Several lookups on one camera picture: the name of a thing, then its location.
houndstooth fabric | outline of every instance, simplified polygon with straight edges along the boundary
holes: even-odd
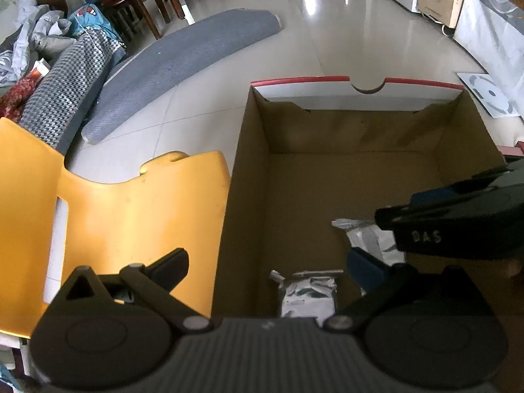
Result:
[[[87,92],[120,46],[102,30],[86,28],[28,99],[20,127],[56,148]]]

gray rug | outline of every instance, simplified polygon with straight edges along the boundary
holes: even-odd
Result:
[[[90,144],[99,143],[179,82],[279,31],[278,18],[267,10],[234,9],[166,35],[104,86],[82,137]]]

